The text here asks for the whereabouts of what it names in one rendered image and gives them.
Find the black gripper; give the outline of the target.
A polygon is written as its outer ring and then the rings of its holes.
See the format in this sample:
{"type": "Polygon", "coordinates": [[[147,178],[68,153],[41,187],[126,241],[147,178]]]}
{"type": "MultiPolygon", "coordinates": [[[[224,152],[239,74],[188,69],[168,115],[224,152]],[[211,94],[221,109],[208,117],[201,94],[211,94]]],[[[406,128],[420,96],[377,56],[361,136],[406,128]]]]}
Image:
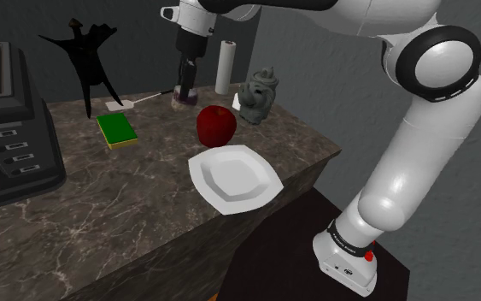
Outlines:
{"type": "Polygon", "coordinates": [[[186,31],[181,27],[178,29],[175,47],[182,56],[178,69],[178,100],[185,101],[188,98],[197,74],[197,65],[194,60],[205,56],[207,46],[207,37],[186,31]]]}

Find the purple glass cup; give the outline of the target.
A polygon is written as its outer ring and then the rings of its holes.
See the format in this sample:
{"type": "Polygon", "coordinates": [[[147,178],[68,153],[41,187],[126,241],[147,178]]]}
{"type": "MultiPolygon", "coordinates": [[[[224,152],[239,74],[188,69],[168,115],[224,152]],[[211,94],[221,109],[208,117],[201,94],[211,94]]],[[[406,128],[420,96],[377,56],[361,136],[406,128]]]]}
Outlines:
{"type": "Polygon", "coordinates": [[[190,89],[188,96],[186,98],[180,97],[180,85],[177,85],[173,89],[173,96],[171,101],[171,106],[174,110],[188,110],[189,108],[195,107],[198,101],[198,93],[195,88],[190,89]]]}

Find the white paper towel roll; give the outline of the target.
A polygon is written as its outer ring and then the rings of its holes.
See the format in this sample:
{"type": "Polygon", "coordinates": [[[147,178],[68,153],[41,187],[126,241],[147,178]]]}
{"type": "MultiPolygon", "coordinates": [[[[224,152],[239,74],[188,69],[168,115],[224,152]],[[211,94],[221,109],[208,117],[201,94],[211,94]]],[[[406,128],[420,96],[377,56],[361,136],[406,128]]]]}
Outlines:
{"type": "Polygon", "coordinates": [[[237,45],[233,41],[221,41],[214,88],[217,94],[226,95],[228,93],[236,47],[237,45]]]}

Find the red apple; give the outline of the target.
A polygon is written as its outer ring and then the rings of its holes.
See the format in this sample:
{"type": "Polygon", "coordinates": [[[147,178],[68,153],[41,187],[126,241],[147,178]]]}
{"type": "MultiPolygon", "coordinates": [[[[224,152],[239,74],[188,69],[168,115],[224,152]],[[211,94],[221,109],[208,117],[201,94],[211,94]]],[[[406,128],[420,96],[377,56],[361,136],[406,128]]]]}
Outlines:
{"type": "Polygon", "coordinates": [[[237,129],[235,115],[227,108],[209,105],[197,117],[197,135],[208,148],[226,145],[237,129]]]}

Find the white spatula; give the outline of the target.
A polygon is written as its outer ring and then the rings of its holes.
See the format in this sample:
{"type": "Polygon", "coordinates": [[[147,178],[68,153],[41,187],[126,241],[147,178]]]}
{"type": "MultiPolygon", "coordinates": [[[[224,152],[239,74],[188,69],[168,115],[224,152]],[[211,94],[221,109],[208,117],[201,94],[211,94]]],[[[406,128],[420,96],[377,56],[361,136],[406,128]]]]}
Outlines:
{"type": "Polygon", "coordinates": [[[152,98],[155,98],[155,97],[159,97],[161,95],[165,95],[165,94],[168,94],[168,93],[171,93],[171,92],[173,92],[173,89],[160,91],[160,92],[158,92],[156,94],[153,94],[151,96],[143,97],[143,98],[133,100],[133,101],[127,100],[127,99],[121,100],[120,103],[118,103],[116,101],[109,101],[109,102],[105,103],[105,106],[107,107],[107,109],[109,111],[120,111],[120,110],[124,110],[124,109],[132,109],[136,103],[141,103],[143,101],[146,101],[146,100],[149,100],[149,99],[152,99],[152,98]]]}

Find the grey stone figure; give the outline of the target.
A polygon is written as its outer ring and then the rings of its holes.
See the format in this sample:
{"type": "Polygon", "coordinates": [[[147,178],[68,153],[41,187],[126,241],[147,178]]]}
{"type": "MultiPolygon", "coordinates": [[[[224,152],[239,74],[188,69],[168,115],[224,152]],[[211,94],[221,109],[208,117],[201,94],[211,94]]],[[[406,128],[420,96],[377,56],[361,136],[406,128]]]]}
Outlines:
{"type": "Polygon", "coordinates": [[[239,116],[249,124],[261,124],[272,108],[278,84],[273,67],[253,73],[250,81],[244,83],[238,92],[239,116]]]}

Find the green and yellow sponge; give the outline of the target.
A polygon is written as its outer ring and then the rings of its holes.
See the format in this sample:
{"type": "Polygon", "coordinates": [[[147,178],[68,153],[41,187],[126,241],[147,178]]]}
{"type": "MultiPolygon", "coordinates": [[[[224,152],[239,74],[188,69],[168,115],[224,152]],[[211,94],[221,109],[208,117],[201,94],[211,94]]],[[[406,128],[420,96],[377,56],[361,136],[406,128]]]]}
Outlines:
{"type": "Polygon", "coordinates": [[[137,134],[123,113],[99,115],[97,124],[110,150],[138,142],[137,134]]]}

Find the black branching figure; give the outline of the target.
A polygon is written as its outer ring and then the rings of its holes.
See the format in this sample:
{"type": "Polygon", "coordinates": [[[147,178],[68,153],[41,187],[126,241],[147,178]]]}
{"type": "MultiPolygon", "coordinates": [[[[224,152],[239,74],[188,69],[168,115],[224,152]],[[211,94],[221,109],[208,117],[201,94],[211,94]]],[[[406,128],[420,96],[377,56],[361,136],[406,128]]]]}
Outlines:
{"type": "Polygon", "coordinates": [[[68,26],[73,31],[72,39],[57,40],[39,35],[40,38],[51,42],[65,50],[74,66],[76,74],[83,92],[85,111],[88,118],[91,118],[91,87],[104,84],[111,97],[119,105],[122,102],[112,87],[98,55],[98,48],[113,34],[117,32],[116,27],[107,24],[98,26],[92,24],[89,32],[83,34],[81,27],[83,24],[75,18],[68,22],[68,26]]]}

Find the white plate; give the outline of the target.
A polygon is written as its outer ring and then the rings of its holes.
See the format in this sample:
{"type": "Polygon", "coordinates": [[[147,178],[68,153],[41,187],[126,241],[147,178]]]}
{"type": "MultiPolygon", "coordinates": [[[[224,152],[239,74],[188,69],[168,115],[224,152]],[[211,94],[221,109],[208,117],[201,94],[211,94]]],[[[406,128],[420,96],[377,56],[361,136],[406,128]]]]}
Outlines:
{"type": "Polygon", "coordinates": [[[257,210],[284,188],[270,163],[246,145],[206,150],[188,166],[194,187],[222,215],[257,210]]]}

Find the black toaster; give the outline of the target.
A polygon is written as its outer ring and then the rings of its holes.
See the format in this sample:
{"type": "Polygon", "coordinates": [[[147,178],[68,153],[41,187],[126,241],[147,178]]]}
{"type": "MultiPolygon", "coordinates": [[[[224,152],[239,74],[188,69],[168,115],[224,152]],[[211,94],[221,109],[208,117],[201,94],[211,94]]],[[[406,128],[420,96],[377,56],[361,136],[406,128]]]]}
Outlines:
{"type": "Polygon", "coordinates": [[[54,122],[24,53],[0,42],[0,207],[52,192],[65,180],[54,122]]]}

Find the dark robot stand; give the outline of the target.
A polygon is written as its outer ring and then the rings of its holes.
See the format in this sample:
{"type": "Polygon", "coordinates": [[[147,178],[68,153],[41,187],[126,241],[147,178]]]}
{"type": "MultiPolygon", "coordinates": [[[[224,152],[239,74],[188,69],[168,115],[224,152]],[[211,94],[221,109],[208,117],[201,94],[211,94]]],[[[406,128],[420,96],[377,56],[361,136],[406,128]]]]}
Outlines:
{"type": "Polygon", "coordinates": [[[366,298],[320,271],[312,240],[339,213],[311,189],[265,218],[235,251],[216,301],[407,301],[410,272],[380,244],[366,298]]]}

